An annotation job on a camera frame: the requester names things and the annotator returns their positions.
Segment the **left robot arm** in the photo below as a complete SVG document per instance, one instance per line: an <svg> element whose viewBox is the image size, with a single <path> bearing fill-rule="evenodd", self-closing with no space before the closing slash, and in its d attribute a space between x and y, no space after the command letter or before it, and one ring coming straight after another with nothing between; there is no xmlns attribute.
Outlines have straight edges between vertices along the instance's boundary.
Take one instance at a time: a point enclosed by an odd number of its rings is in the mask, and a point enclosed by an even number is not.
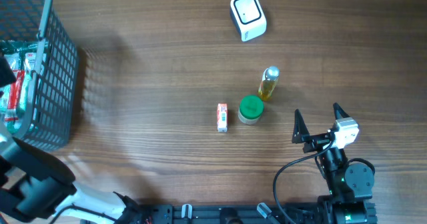
<svg viewBox="0 0 427 224"><path fill-rule="evenodd" d="M58 61L37 56L30 90L33 129L26 133L32 141L47 145L69 140L77 58ZM10 188L1 188L1 212L29 223L36 218L55 222L69 215L93 223L147 223L149 211L133 199L86 187L75 180L72 171L58 158L34 147L23 137L12 136L1 126L1 184L8 181L14 168L24 172Z"/></svg>

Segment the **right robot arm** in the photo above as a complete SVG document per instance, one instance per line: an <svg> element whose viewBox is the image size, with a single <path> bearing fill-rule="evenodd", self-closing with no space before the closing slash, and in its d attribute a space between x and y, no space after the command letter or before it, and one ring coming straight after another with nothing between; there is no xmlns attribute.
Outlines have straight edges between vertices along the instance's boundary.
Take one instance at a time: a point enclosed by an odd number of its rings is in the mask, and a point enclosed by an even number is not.
<svg viewBox="0 0 427 224"><path fill-rule="evenodd" d="M292 143L302 143L303 152L316 154L315 162L326 180L329 195L320 196L323 220L327 223L377 223L372 198L375 168L362 158L347 158L344 148L359 134L359 124L337 103L335 122L326 133L310 135L299 110L295 110Z"/></svg>

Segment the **green white wipes packet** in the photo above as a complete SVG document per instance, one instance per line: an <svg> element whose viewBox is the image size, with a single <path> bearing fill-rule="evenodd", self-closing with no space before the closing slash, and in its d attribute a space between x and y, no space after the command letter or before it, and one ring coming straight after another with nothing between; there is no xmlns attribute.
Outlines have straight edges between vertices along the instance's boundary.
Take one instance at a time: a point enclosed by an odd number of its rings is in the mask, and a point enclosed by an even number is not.
<svg viewBox="0 0 427 224"><path fill-rule="evenodd" d="M37 42L1 41L1 53L13 71L16 82L1 88L1 117L12 134L18 132L27 110L31 72L35 70Z"/></svg>

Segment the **green lid jar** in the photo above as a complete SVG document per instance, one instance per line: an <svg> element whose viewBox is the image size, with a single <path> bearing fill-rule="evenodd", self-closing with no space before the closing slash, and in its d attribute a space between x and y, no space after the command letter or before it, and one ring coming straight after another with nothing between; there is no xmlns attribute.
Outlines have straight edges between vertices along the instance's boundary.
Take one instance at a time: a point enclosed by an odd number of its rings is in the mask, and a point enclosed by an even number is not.
<svg viewBox="0 0 427 224"><path fill-rule="evenodd" d="M253 125L258 122L263 112L263 101L256 95L247 95L240 102L238 117L242 123Z"/></svg>

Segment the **small orange white box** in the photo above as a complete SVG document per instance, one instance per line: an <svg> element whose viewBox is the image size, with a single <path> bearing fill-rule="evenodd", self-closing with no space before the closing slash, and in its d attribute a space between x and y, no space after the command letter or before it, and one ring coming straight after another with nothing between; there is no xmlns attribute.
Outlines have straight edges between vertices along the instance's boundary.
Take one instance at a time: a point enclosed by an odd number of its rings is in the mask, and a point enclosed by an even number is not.
<svg viewBox="0 0 427 224"><path fill-rule="evenodd" d="M217 108L217 128L219 132L228 131L228 105L219 103Z"/></svg>

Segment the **yellow dish soap bottle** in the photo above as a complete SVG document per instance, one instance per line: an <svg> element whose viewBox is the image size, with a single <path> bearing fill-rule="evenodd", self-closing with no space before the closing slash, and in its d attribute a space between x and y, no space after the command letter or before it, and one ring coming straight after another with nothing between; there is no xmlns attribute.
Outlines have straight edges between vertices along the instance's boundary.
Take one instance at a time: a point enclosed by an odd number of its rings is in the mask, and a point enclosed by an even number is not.
<svg viewBox="0 0 427 224"><path fill-rule="evenodd" d="M272 93L278 83L280 70L276 66L268 67L262 75L262 80L258 88L258 96L262 101L271 99Z"/></svg>

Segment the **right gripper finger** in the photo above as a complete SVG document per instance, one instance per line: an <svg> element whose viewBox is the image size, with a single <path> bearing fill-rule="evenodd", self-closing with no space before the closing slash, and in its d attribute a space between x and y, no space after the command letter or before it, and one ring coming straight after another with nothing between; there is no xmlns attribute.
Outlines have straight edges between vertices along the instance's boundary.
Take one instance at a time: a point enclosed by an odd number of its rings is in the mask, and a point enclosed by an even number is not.
<svg viewBox="0 0 427 224"><path fill-rule="evenodd" d="M349 115L340 107L338 103L333 104L333 109L334 109L334 116L336 120L349 117Z"/></svg>
<svg viewBox="0 0 427 224"><path fill-rule="evenodd" d="M306 127L304 119L299 109L294 112L294 131L292 135L292 143L305 143L310 138L310 132Z"/></svg>

